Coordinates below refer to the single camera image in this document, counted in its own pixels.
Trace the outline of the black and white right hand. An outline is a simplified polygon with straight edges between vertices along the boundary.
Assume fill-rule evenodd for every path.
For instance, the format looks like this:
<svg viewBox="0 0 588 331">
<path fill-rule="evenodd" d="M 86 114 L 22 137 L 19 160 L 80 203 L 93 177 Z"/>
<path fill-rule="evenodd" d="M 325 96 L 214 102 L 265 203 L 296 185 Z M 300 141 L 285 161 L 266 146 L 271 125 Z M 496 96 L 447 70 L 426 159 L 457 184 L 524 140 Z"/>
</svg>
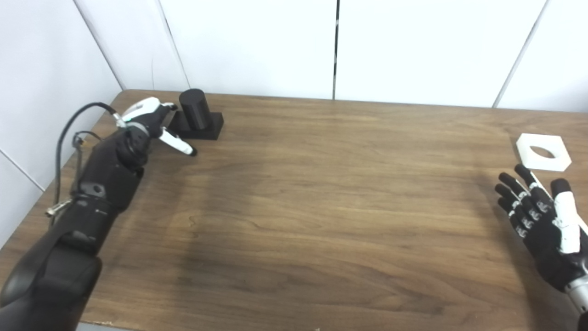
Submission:
<svg viewBox="0 0 588 331">
<path fill-rule="evenodd" d="M 514 232 L 521 238 L 538 274 L 557 291 L 587 276 L 587 226 L 576 207 L 570 183 L 557 178 L 546 190 L 523 164 L 507 172 L 494 187 L 498 205 L 506 212 Z"/>
</svg>

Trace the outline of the black and white left hand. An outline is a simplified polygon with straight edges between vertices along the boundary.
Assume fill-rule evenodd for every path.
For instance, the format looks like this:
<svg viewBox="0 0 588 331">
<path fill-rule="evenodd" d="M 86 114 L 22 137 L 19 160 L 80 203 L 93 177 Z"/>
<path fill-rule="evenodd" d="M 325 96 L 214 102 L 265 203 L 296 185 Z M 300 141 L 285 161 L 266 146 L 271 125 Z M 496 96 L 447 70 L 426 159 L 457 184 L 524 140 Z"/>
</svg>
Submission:
<svg viewBox="0 0 588 331">
<path fill-rule="evenodd" d="M 197 150 L 164 126 L 169 113 L 178 107 L 174 103 L 163 103 L 156 97 L 148 97 L 128 107 L 122 115 L 127 126 L 136 126 L 143 130 L 149 138 L 157 138 L 181 153 L 195 157 Z"/>
</svg>

